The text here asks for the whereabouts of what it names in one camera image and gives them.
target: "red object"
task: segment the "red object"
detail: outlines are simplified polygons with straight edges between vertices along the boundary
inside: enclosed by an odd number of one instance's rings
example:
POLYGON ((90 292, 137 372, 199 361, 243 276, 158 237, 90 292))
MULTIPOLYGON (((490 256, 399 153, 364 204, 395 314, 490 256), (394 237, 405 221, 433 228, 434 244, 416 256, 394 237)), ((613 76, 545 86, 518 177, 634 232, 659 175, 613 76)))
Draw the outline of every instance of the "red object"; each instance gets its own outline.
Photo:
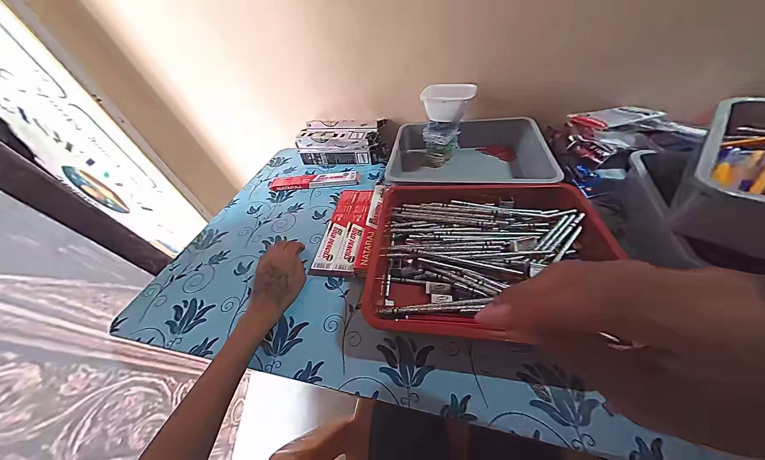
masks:
POLYGON ((570 117, 570 120, 574 123, 581 124, 582 126, 586 126, 587 128, 592 129, 606 129, 607 125, 602 120, 595 120, 593 118, 590 118, 588 116, 574 116, 570 117))
MULTIPOLYGON (((531 340, 508 339, 504 330, 485 328, 473 318, 459 318, 452 315, 433 315, 419 318, 381 319, 377 316, 379 308, 385 308, 385 289, 383 278, 387 260, 384 257, 390 245, 391 209, 401 204, 419 204, 429 202, 450 202, 463 200, 471 202, 492 202, 495 197, 513 198, 517 208, 559 209, 576 208, 582 211, 583 231, 579 237, 582 260, 626 259, 624 250, 615 241, 606 225, 598 216, 579 190, 566 184, 499 184, 499 185, 461 185, 461 186, 393 186, 383 196, 380 214, 380 226, 374 236, 371 264, 368 266, 362 306, 365 321, 376 329, 389 331, 416 332, 437 336, 466 337, 469 339, 505 340, 517 343, 532 343, 531 340)), ((397 306, 418 305, 430 302, 428 294, 421 286, 391 284, 390 298, 397 306)))
POLYGON ((511 149, 510 147, 503 147, 503 146, 481 147, 481 148, 477 148, 477 151, 482 152, 485 155, 495 156, 501 161, 506 161, 508 163, 516 159, 516 152, 513 152, 513 149, 511 149))
POLYGON ((323 174, 311 174, 306 176, 286 176, 274 178, 268 183, 269 190, 299 190, 304 188, 316 187, 338 187, 346 185, 357 185, 359 183, 359 172, 326 172, 323 174))

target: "finger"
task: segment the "finger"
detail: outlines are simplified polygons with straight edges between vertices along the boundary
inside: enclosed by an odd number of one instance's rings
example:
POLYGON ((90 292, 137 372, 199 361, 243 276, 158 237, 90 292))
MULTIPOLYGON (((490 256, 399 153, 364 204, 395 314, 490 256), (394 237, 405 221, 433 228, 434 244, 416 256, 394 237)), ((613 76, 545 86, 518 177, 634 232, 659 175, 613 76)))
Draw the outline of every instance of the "finger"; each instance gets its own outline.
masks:
POLYGON ((664 424, 674 410, 664 401, 702 400, 699 386, 661 364, 660 350, 613 350, 600 336, 546 335, 541 341, 562 366, 584 374, 588 390, 598 390, 622 415, 653 430, 674 434, 676 429, 664 424))
POLYGON ((306 248, 306 245, 299 241, 288 241, 283 247, 283 252, 293 252, 294 254, 300 254, 306 248))
POLYGON ((636 308, 655 284, 635 272, 654 268, 626 262, 555 264, 539 276, 504 290, 476 320, 491 328, 606 331, 638 340, 635 336, 642 329, 648 335, 652 330, 647 331, 646 321, 641 321, 646 318, 635 315, 636 308))

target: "gray plastic tray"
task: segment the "gray plastic tray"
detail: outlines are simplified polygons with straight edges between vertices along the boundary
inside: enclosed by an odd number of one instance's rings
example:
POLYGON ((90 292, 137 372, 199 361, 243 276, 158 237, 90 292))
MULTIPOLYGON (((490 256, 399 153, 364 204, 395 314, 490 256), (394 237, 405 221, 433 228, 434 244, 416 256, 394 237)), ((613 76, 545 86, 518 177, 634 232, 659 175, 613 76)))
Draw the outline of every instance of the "gray plastic tray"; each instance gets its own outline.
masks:
POLYGON ((403 124, 394 142, 385 177, 389 183, 557 183, 564 173, 552 157, 539 125, 531 118, 462 121, 459 146, 440 168, 424 166, 422 130, 426 124, 403 124), (477 152, 503 146, 516 152, 505 162, 477 152))
POLYGON ((670 207, 670 228, 685 236, 765 259, 765 196, 724 190, 711 178, 724 135, 743 124, 765 128, 765 98, 727 99, 670 207))
POLYGON ((652 150, 629 156, 629 172, 618 196, 626 219, 624 240, 631 246, 631 256, 658 267, 697 268, 701 261, 683 237, 672 233, 667 220, 669 207, 644 164, 644 155, 659 155, 652 150))

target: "table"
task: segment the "table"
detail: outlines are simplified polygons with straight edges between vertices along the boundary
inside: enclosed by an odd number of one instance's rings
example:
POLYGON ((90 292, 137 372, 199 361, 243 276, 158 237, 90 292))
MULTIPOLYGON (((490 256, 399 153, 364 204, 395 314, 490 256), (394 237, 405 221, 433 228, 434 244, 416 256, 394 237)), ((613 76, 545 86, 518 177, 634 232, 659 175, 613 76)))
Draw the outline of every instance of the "table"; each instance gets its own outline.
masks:
MULTIPOLYGON (((111 334, 214 357, 248 307, 265 248, 303 242, 308 267, 341 190, 370 189, 383 173, 383 165, 306 166, 295 149, 278 152, 121 312, 111 334), (359 171, 362 181, 268 189, 278 176, 342 170, 359 171)), ((309 276, 249 367, 605 457, 727 457, 613 414, 589 382, 532 346, 372 329, 359 312, 361 290, 357 280, 309 276)))

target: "beige wall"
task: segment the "beige wall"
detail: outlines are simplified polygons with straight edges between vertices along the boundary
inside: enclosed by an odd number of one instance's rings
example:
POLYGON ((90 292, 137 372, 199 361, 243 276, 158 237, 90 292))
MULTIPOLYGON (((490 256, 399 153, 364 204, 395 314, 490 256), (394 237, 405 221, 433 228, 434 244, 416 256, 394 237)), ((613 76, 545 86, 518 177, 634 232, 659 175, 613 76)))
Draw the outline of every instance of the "beige wall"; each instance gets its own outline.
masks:
MULTIPOLYGON (((29 0, 51 11, 76 1, 29 0)), ((188 184, 175 166, 213 164, 232 190, 308 119, 422 119, 429 83, 478 83, 470 117, 542 123, 617 104, 703 120, 720 99, 765 95, 765 2, 81 2, 202 147, 167 164, 188 184)), ((122 106, 140 84, 107 91, 122 106)), ((141 105, 122 110, 133 118, 150 110, 141 105)), ((147 138, 152 124, 139 126, 147 138)), ((189 185, 200 196, 220 194, 220 182, 210 174, 189 185)))

